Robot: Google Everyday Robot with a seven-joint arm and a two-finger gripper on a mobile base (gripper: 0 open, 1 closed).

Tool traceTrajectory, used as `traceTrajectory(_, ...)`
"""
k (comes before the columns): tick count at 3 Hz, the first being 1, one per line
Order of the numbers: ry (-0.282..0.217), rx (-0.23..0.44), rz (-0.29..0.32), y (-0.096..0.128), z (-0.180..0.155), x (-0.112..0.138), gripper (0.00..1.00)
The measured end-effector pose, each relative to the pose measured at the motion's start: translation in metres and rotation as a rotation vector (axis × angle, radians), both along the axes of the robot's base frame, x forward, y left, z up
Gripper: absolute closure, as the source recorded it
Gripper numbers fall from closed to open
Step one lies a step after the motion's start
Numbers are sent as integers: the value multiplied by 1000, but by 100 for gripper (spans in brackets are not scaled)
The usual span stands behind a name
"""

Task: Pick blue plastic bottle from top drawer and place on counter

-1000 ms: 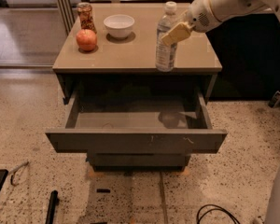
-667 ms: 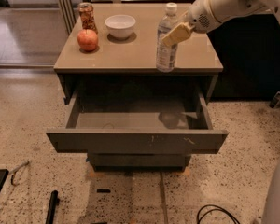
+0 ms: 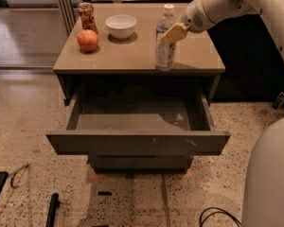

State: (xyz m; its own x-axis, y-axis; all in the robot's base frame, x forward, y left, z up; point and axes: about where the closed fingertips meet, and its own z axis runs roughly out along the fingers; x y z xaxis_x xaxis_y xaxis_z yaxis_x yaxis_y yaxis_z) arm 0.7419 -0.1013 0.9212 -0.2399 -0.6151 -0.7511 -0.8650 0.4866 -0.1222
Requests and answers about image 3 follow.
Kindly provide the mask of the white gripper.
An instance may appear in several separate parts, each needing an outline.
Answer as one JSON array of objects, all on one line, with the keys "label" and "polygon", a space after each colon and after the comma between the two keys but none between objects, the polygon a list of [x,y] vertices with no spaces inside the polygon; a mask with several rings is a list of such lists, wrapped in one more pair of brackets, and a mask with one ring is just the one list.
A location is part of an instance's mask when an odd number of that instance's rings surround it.
[{"label": "white gripper", "polygon": [[175,23],[170,28],[161,28],[160,43],[174,44],[183,40],[189,31],[201,33],[213,27],[216,23],[209,18],[206,3],[207,0],[190,2],[179,20],[180,23]]}]

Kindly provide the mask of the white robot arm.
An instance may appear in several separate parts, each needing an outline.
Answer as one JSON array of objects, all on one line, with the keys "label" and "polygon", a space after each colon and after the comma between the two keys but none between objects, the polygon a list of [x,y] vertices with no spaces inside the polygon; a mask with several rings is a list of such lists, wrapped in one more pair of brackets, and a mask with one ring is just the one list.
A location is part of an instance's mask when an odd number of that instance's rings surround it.
[{"label": "white robot arm", "polygon": [[256,12],[284,61],[284,0],[193,0],[179,21],[163,36],[163,45],[183,40],[187,33],[201,33],[217,23]]}]

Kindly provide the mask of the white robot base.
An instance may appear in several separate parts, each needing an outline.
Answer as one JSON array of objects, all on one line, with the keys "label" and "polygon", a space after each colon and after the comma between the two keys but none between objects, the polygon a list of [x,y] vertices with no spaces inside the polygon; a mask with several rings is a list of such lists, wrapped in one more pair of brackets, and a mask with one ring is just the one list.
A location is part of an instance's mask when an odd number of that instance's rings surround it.
[{"label": "white robot base", "polygon": [[268,127],[251,152],[242,227],[284,227],[284,118]]}]

